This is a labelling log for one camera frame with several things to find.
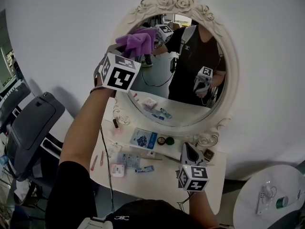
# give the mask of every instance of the purple cloth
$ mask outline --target purple cloth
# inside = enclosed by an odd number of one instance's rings
[[[154,50],[154,40],[156,38],[157,28],[142,28],[136,30],[133,34],[147,33],[151,37],[152,40],[152,51]]]
[[[142,54],[151,54],[154,49],[156,28],[144,28],[117,38],[115,41],[120,45],[126,45],[123,57],[138,57]]]

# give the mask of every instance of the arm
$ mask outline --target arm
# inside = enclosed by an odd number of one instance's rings
[[[74,161],[88,171],[108,99],[113,90],[93,91],[70,126],[61,152],[60,163]]]
[[[181,39],[182,35],[184,33],[185,27],[179,28],[173,32],[172,37],[170,40],[163,44],[161,47],[156,48],[152,54],[153,55],[160,55],[165,52],[179,52],[180,51],[180,45],[181,45]]]
[[[204,228],[214,229],[220,227],[205,192],[195,193],[191,196],[190,216]]]
[[[224,76],[225,76],[225,71],[216,71],[215,75],[213,75],[211,88],[219,86],[223,82]]]

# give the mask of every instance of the carved rose decoration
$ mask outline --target carved rose decoration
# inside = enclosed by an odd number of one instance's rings
[[[193,7],[194,0],[177,0],[175,3],[175,6],[181,11],[181,12],[187,12],[191,10]]]
[[[175,8],[175,12],[190,15],[204,26],[211,27],[217,35],[222,36],[219,28],[221,24],[216,21],[209,7],[198,4],[194,0],[142,0],[140,6],[131,13],[133,18],[128,23],[134,23],[138,18],[143,19],[145,16],[155,13],[160,14],[161,10],[172,10],[173,8]]]
[[[158,8],[160,9],[172,9],[173,7],[173,0],[157,0],[158,4]]]

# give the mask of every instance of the chair backrest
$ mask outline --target chair backrest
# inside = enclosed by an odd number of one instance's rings
[[[17,180],[31,176],[32,167],[41,156],[42,141],[64,111],[65,107],[51,93],[44,93],[17,116],[6,147]]]
[[[19,86],[0,102],[0,133],[6,132],[6,125],[16,118],[13,111],[18,108],[18,104],[31,93],[25,83]]]

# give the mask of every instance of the logo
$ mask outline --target logo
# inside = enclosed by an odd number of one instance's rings
[[[180,172],[180,176],[179,176],[179,180],[180,180],[180,183],[183,187],[185,187],[187,181],[188,181],[188,177],[187,177],[187,174],[185,172],[184,169],[182,169],[182,171]]]
[[[172,30],[167,26],[167,25],[163,25],[159,27],[164,33],[170,33],[172,32]]]
[[[208,178],[205,168],[203,167],[191,167],[193,178]]]
[[[191,181],[187,190],[190,191],[202,191],[207,181]]]
[[[129,220],[129,216],[116,216],[114,219]]]
[[[110,61],[109,61],[109,58],[107,56],[106,59],[105,59],[105,62],[104,62],[102,73],[101,73],[103,82],[106,79],[106,75],[107,75],[107,73],[109,71],[109,68],[110,68]]]
[[[116,55],[115,63],[135,70],[134,62],[130,59],[126,59],[124,57]]]
[[[212,76],[212,69],[204,67],[203,74],[205,74],[207,76]]]
[[[134,72],[114,67],[107,85],[127,90],[133,76]]]

